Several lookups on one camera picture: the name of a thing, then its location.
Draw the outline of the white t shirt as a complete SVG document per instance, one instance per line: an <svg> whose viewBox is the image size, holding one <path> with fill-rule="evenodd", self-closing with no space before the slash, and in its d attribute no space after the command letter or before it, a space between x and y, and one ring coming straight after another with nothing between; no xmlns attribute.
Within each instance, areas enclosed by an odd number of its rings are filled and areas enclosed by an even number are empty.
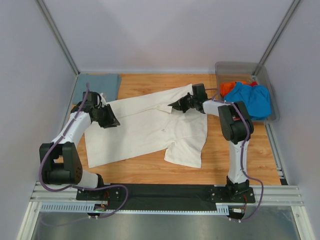
<svg viewBox="0 0 320 240"><path fill-rule="evenodd" d="M164 160L201 168L202 149L208 134L205 114L186 113L170 105L188 93L192 85L111 101L120 125L102 128L94 122L84 133L89 168L165 150Z"/></svg>

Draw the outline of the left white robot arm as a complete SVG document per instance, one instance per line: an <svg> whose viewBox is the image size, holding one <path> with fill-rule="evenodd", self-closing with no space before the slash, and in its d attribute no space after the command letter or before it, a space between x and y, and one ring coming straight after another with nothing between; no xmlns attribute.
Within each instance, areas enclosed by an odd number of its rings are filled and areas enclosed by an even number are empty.
<svg viewBox="0 0 320 240"><path fill-rule="evenodd" d="M58 136L39 148L38 178L46 190L60 192L70 187L83 189L94 201L105 196L101 175L84 170L77 151L83 134L92 123L97 123L103 129L120 125L104 96L86 91L82 101L72 108L69 120Z"/></svg>

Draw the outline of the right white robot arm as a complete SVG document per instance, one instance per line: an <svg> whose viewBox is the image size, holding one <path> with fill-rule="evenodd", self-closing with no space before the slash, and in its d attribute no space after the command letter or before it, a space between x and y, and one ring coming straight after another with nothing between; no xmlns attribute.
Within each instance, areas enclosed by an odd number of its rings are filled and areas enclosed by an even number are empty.
<svg viewBox="0 0 320 240"><path fill-rule="evenodd" d="M231 202L242 198L249 190L247 150L254 125L243 101L231 102L208 98L204 84L194 84L188 92L170 107L186 113L190 109L219 117L221 132L229 146L229 171L226 177L225 196Z"/></svg>

